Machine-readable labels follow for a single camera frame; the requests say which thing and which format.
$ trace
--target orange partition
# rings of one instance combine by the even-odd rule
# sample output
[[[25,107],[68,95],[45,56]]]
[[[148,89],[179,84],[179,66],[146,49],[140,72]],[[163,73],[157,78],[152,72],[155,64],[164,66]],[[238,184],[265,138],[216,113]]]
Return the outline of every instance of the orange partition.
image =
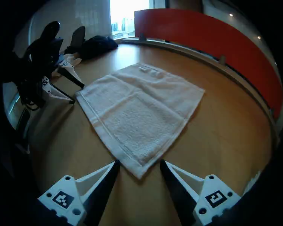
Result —
[[[201,50],[241,73],[262,95],[278,118],[283,102],[281,83],[263,52],[234,27],[205,14],[180,9],[135,12],[135,35],[172,41]]]

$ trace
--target white plastic part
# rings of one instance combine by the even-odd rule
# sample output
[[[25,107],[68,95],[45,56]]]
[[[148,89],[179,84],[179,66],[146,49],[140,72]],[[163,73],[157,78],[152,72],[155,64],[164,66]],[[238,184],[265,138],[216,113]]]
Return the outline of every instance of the white plastic part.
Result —
[[[61,61],[59,63],[60,67],[65,68],[70,74],[72,74],[73,77],[75,77],[77,80],[82,82],[81,78],[77,75],[77,73],[74,71],[74,66],[71,65],[67,60]]]
[[[67,101],[72,101],[72,99],[70,99],[68,96],[66,96],[65,94],[63,94],[62,92],[57,90],[55,87],[53,87],[49,83],[49,79],[47,77],[45,77],[45,76],[42,79],[42,88],[43,88],[44,92],[47,93],[47,95],[49,97],[56,98],[56,99],[67,100]]]
[[[191,197],[197,202],[193,211],[196,222],[193,226],[207,225],[215,216],[221,216],[239,200],[238,196],[216,175],[208,175],[205,179],[197,177],[166,161],[170,171],[183,185]]]
[[[38,199],[58,217],[64,217],[73,226],[83,223],[87,213],[84,202],[105,178],[114,162],[77,180],[64,176]]]

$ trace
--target black bag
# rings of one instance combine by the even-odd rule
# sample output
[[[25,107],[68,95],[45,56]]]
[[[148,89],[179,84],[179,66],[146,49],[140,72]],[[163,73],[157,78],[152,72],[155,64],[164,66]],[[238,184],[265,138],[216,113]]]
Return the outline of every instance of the black bag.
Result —
[[[89,60],[117,47],[118,44],[113,39],[97,35],[84,42],[78,53],[82,60]]]

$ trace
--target table surface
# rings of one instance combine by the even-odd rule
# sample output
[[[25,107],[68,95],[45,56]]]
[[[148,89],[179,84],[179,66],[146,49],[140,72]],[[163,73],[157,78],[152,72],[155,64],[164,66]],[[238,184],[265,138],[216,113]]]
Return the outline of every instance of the table surface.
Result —
[[[262,171],[271,156],[269,122],[259,106],[213,68],[152,47],[121,44],[114,51],[81,63],[75,71],[88,85],[138,62],[181,76],[206,91],[163,159],[202,178],[215,174],[242,195],[248,181]],[[73,96],[79,90],[64,77],[54,84]],[[77,179],[115,160],[78,102],[72,107],[51,101],[34,120],[37,124],[30,131],[31,155],[41,192],[64,175]],[[180,225],[159,163],[141,180],[121,167],[100,225]]]

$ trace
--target screw hole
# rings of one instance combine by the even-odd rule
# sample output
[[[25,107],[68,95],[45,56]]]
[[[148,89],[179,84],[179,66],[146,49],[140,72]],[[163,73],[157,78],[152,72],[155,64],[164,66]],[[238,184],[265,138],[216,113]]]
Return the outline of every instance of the screw hole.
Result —
[[[79,209],[73,209],[72,213],[74,215],[80,215],[81,214],[81,211]]]
[[[61,216],[60,218],[61,218],[61,220],[63,220],[63,221],[66,221],[66,222],[68,221],[67,217]]]
[[[198,212],[199,212],[200,214],[205,214],[205,213],[206,213],[206,209],[205,209],[205,208],[201,208]]]

